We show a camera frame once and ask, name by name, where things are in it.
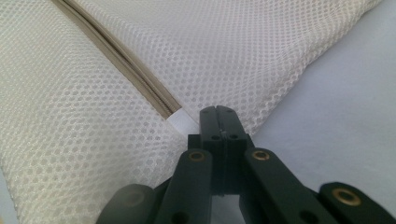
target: mesh laundry bag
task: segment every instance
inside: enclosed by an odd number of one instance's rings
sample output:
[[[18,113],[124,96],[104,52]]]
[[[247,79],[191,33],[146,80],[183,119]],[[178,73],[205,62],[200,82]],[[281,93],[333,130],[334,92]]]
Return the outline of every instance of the mesh laundry bag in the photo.
[[[378,3],[64,1],[142,60],[196,121],[203,107],[227,105],[249,133],[305,67]]]
[[[65,2],[193,119],[227,105],[250,133],[378,3]],[[172,173],[185,138],[51,1],[1,1],[0,49],[0,164],[20,223],[93,223],[117,189]]]

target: black plastic part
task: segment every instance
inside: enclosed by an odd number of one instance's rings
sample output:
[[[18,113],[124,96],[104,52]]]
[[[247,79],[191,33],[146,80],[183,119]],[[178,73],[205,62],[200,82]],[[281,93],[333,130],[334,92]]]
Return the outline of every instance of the black plastic part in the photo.
[[[212,154],[213,194],[239,194],[244,184],[241,161],[246,149],[253,146],[250,137],[235,111],[226,106],[203,109],[200,124],[201,134],[190,136],[189,148],[202,148]]]
[[[251,148],[244,171],[270,223],[338,223],[270,150]]]
[[[320,188],[318,198],[340,223],[396,223],[396,220],[378,203],[347,184],[325,184]]]
[[[239,208],[246,224],[266,224],[268,217],[264,214],[262,205],[254,195],[244,193],[239,197]]]
[[[143,185],[118,190],[105,206],[96,224],[149,224],[155,217],[156,194]]]
[[[184,152],[163,197],[155,224],[206,224],[211,212],[212,156],[201,149]]]

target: mesh fabric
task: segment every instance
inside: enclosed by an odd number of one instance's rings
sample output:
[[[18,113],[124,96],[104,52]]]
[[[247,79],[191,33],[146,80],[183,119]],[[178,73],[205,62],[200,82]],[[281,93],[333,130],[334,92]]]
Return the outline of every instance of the mesh fabric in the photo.
[[[235,109],[254,133],[299,76],[378,0],[74,0],[196,120]]]
[[[94,223],[186,141],[55,5],[0,1],[0,164],[19,221]]]

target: screw hole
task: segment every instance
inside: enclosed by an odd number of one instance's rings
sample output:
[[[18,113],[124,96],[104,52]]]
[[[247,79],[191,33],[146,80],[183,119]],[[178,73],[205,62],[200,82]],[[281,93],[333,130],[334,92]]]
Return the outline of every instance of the screw hole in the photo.
[[[135,207],[145,201],[145,194],[141,191],[129,192],[123,201],[123,204],[127,207]]]
[[[195,151],[189,154],[189,158],[192,161],[203,161],[205,159],[205,155],[202,152]]]
[[[174,213],[172,215],[172,223],[173,224],[186,224],[189,222],[189,215],[184,212]]]
[[[317,216],[315,216],[315,214],[308,212],[308,211],[302,211],[300,213],[300,218],[309,224],[317,224],[319,223],[319,219]]]
[[[270,155],[264,151],[255,151],[253,152],[253,158],[259,161],[266,161],[270,159]]]
[[[219,140],[220,137],[218,135],[212,135],[212,140]]]

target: white mesh fabric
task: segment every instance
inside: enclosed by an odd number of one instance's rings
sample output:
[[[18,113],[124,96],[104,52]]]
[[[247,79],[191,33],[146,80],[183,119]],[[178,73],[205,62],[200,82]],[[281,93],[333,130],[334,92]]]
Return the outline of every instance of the white mesh fabric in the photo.
[[[94,223],[168,177],[186,141],[45,0],[0,1],[0,164],[21,224]]]
[[[75,0],[198,120],[235,109],[253,133],[306,66],[378,0]]]

